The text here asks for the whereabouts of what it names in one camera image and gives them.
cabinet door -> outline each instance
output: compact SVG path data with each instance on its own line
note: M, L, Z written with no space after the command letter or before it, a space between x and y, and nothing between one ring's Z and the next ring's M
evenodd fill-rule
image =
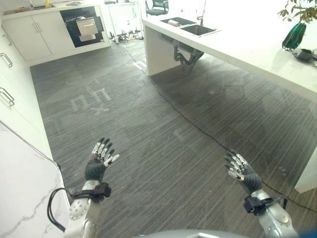
M32 16L52 54L75 48L59 11Z
M14 98L15 103L13 106L10 106L8 98L4 94L6 92L4 92L3 89L0 89L0 120L27 142L45 153L47 149L41 132L23 117L23 114L17 107L19 104L23 104L23 101L17 98L16 94L12 91L9 79L2 75L1 72L0 77L0 87L4 88Z
M26 61L51 55L32 17L5 20L2 26Z
M5 32L0 28L0 52L9 57L12 67L1 57L0 87L14 98L15 105L10 107L4 90L0 89L0 119L29 143L52 157L30 68L15 46L10 46L10 39L3 37L3 34Z

kitchen island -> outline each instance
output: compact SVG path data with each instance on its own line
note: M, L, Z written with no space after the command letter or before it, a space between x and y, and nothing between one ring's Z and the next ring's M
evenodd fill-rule
M178 66L174 60L174 47L162 34L201 52L214 56L254 75L276 83L300 96L317 102L317 68L314 64L297 61L290 52L281 48L282 41L289 28L270 28L268 34L254 23L254 28L227 27L219 32L205 36L195 36L179 27L160 20L181 15L165 15L158 18L143 19L147 69L149 75L155 75ZM206 25L217 28L216 24ZM306 39L306 45L316 47L315 37ZM317 169L316 149L295 188L299 192L316 187Z

power cord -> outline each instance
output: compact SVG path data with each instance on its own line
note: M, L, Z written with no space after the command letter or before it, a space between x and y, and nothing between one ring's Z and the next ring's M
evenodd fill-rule
M59 222L54 218L53 213L52 213L52 201L53 201L53 199L54 199L54 196L55 196L55 195L57 194L57 192L60 191L60 190L65 190L66 193L67 193L69 196L71 196L71 194L68 192L68 190L67 190L66 188L64 188L64 187L60 187L60 188L55 189L55 190L51 193L50 198L49 198L48 207L47 207L47 216L48 216L50 222L53 223L53 225L55 225L57 228L59 228L62 232L65 232L65 230L66 230L65 227L64 227L61 223L59 223Z
M132 58L132 60L133 60L134 62L137 62L137 61L135 60L135 58L131 55L130 51L126 48L126 46L125 46L123 43L122 43L122 45L123 45L124 49L127 51L127 53L130 55L130 57ZM157 85L153 82L153 80L147 75L147 73L144 72L143 69L142 69L141 71L142 71L142 73L148 78L148 80L155 86L155 88L157 89L157 93L158 93L162 98L164 98L164 99L168 102L168 104L170 104L171 107L172 107L175 111L177 111L187 122L189 122L191 125L193 125L193 126L194 126L196 129L198 129L201 133L203 133L203 134L205 134L206 136L208 136L209 138L213 139L213 140L214 140L218 145L220 145L222 148L224 148L224 149L227 150L227 151L230 151L226 146L224 146L221 142L219 142L215 137L213 137L212 135L209 135L207 132L205 132L205 131L203 131L202 129L200 129L200 128L199 128L196 124L194 124L191 120L189 120L188 118L186 118L186 117L173 105L173 103L169 101L169 99L167 99L162 93L160 93L158 86L157 86ZM276 190L275 188L273 188L273 187L271 187L270 185L268 185L266 182L262 181L262 183L263 183L264 185L266 185L268 188L270 188L271 190L273 190L274 192L276 192L276 193L280 194L281 196L283 196L284 198L286 198L287 200L289 200L289 201L295 203L296 205L298 205L298 206L300 206L300 207L302 207L302 208L305 208L305 209L307 209L307 210L310 210L310 211L312 211L312 212L317 213L317 211L315 211L315 210L313 210L313 209L311 209L311 208L309 208L309 207L306 207L306 206L304 206L304 205L302 205L302 204L300 204L300 203L294 201L293 199L289 198L288 196L284 195L283 193L279 192L279 191Z

drawer handle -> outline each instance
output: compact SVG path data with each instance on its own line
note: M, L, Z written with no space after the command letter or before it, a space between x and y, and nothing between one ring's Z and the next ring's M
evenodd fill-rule
M38 24L38 22L36 22L35 24L36 24L36 26L38 27L39 31L40 31L40 32L43 32L42 29L40 28L40 25Z
M14 98L4 88L0 87L0 94L3 94L9 100L10 107L14 105Z
M6 39L9 41L9 46L12 46L12 42L6 34L3 34L2 37L6 37Z
M13 66L12 61L11 61L10 58L6 55L6 53L0 53L0 57L5 57L5 59L9 62L9 64L8 64L8 67L9 67L9 68Z
M32 23L33 27L35 28L36 33L38 33L38 28L36 27L36 25L34 23Z

black chair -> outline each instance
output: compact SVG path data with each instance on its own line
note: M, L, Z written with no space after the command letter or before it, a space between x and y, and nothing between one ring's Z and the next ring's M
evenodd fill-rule
M147 14L152 16L165 15L168 13L168 1L167 0L152 0L153 7L149 9L148 2L145 1L147 7Z

